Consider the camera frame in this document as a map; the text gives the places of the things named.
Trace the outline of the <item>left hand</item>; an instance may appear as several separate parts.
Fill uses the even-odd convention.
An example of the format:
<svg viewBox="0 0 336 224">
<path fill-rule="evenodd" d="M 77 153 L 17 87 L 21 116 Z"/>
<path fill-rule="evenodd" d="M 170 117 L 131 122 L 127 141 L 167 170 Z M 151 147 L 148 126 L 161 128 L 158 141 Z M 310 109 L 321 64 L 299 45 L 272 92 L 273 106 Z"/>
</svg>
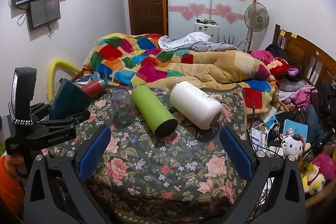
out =
<svg viewBox="0 0 336 224">
<path fill-rule="evenodd" d="M 21 155 L 6 155 L 5 157 L 5 168 L 8 174 L 19 181 L 20 176 L 17 173 L 17 165 L 20 165 L 24 162 L 23 156 Z"/>
</svg>

